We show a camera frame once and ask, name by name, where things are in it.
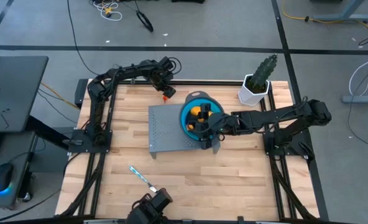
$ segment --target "blue screwdriver handle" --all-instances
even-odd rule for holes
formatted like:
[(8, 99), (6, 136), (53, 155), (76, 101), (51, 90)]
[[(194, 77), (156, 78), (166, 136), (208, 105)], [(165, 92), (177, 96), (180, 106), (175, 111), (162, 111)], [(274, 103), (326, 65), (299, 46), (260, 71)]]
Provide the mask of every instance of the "blue screwdriver handle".
[(148, 180), (145, 178), (145, 177), (143, 177), (140, 173), (139, 173), (139, 171), (137, 171), (134, 167), (132, 167), (132, 166), (129, 166), (129, 169), (135, 174), (135, 175), (137, 175), (138, 177), (140, 177), (145, 183), (149, 183), (148, 182)]

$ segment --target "cactus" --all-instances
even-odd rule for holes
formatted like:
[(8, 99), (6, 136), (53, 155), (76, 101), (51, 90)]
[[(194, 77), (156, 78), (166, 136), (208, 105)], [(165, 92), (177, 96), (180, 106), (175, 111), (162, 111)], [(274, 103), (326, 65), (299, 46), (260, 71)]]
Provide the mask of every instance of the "cactus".
[(248, 78), (245, 86), (253, 93), (265, 92), (265, 82), (277, 66), (277, 54), (273, 54), (266, 58), (257, 68), (256, 72)]

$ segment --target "computer mouse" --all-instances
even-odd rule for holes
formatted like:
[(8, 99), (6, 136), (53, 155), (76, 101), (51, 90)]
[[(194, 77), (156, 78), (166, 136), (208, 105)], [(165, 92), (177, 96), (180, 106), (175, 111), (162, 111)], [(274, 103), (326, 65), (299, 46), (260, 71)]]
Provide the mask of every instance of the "computer mouse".
[(0, 165), (0, 192), (8, 188), (12, 176), (12, 164), (5, 163)]

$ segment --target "black desk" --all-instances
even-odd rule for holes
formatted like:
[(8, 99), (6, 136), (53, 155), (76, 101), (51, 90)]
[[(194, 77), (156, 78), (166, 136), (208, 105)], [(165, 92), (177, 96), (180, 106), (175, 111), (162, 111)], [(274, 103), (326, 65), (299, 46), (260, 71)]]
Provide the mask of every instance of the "black desk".
[(30, 115), (48, 57), (0, 57), (0, 133), (35, 131), (68, 149), (68, 139)]
[[(14, 156), (23, 152), (33, 152), (36, 147), (36, 134), (32, 131), (4, 134), (0, 147), (0, 165), (9, 162)], [(29, 155), (22, 155), (11, 161), (13, 165), (10, 186), (0, 192), (0, 207), (12, 208), (20, 191), (21, 183), (28, 168)]]

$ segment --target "white cable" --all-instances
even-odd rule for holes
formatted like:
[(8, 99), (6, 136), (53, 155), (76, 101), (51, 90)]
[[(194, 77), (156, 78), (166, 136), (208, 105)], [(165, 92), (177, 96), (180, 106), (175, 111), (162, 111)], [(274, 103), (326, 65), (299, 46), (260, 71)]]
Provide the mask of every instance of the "white cable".
[[(104, 19), (107, 19), (107, 20), (110, 20), (110, 21), (120, 21), (123, 18), (122, 13), (111, 11), (110, 14), (116, 13), (116, 14), (121, 15), (121, 17), (119, 19), (110, 19), (110, 18), (108, 18), (108, 17), (106, 17), (106, 16), (103, 15), (103, 12), (105, 12), (106, 10), (104, 9), (102, 3), (96, 4), (95, 2), (93, 2), (93, 5), (98, 9), (98, 11), (100, 12), (101, 17), (104, 18)], [(119, 7), (119, 5), (116, 2), (114, 2), (114, 3), (110, 4), (110, 5), (108, 5), (108, 7), (110, 7), (111, 9), (117, 9)]]
[(351, 91), (351, 81), (352, 81), (352, 78), (354, 78), (354, 75), (358, 72), (358, 70), (359, 70), (360, 68), (362, 68), (363, 66), (365, 66), (365, 65), (367, 65), (367, 64), (368, 64), (368, 62), (366, 62), (366, 63), (364, 63), (363, 65), (361, 65), (360, 67), (358, 67), (358, 68), (355, 70), (355, 72), (351, 75), (350, 81), (349, 81), (349, 83), (348, 83), (348, 90), (350, 91), (351, 96), (353, 95), (353, 94), (352, 94), (352, 91)]

